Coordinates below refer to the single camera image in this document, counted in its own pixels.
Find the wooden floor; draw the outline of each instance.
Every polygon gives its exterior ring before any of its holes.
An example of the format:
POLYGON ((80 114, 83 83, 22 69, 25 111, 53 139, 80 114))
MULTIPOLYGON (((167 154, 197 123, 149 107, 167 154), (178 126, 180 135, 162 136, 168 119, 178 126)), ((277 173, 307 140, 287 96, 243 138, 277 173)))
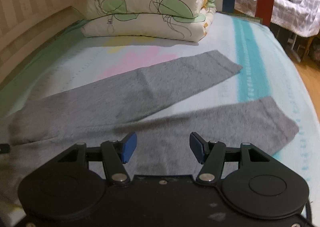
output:
POLYGON ((306 88, 309 92, 313 105, 316 109, 318 119, 320 120, 320 66, 317 66, 309 57, 298 63, 294 57, 291 57, 294 62, 306 88))

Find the black circular cover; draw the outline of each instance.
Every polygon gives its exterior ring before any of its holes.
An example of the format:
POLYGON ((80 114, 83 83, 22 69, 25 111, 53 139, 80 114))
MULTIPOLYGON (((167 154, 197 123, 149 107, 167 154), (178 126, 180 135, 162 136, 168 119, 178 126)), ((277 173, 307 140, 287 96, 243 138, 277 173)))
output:
POLYGON ((105 182, 96 173, 58 163, 24 178, 18 197, 28 213, 49 220, 71 220, 89 214, 104 190, 105 182))
POLYGON ((260 219, 285 218, 300 213, 308 196, 305 180, 283 166, 250 163, 229 174, 222 192, 240 212, 260 219))

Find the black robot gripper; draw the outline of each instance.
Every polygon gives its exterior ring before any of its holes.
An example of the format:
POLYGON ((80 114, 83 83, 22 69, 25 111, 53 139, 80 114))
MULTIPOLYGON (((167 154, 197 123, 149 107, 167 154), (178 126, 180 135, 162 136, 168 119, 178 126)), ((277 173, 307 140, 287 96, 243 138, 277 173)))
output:
POLYGON ((137 146, 134 132, 100 147, 77 143, 21 181, 18 196, 27 216, 16 226, 312 226, 301 216, 309 196, 305 180, 256 146, 230 148, 196 132, 189 145, 203 164, 195 180, 130 180, 123 164, 137 146), (89 162, 102 162, 106 179, 89 170, 89 162), (238 170, 222 179, 225 162, 238 162, 238 170))

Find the gray fabric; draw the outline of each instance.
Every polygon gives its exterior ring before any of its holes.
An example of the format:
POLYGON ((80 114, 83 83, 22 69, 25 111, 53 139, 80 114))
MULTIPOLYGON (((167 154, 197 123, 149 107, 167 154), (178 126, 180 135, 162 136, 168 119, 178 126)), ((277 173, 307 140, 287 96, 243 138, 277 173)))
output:
MULTIPOLYGON (((219 140, 229 147, 251 142, 273 154, 290 142, 298 130, 296 123, 282 113, 271 97, 146 122, 81 126, 72 135, 13 146, 10 154, 2 155, 0 194, 17 202, 21 179, 76 142, 95 147, 106 140, 120 140, 129 131, 135 131, 138 145, 125 166, 130 176, 196 175, 201 165, 189 148, 192 131, 207 141, 219 140)), ((101 163, 90 163, 90 169, 103 175, 101 163)))
POLYGON ((0 122, 1 142, 19 145, 69 136, 82 126, 136 121, 228 79, 241 68, 210 51, 30 101, 0 122))

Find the mattress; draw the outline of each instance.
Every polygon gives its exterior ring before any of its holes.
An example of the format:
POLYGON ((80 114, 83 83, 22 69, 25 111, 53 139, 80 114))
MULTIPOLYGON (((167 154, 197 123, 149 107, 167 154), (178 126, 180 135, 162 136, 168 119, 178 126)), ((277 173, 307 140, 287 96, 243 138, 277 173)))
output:
MULTIPOLYGON (((320 225, 320 126, 310 96, 288 56, 265 26, 216 14, 207 36, 197 43, 150 37, 85 38, 79 28, 66 30, 41 50, 0 91, 0 117, 28 101, 79 87, 139 67, 217 49, 241 72, 145 120, 187 111, 272 96, 299 126, 294 140, 274 157, 300 174, 310 186, 314 224, 320 225)), ((1 204, 14 224, 22 215, 16 206, 1 204)))

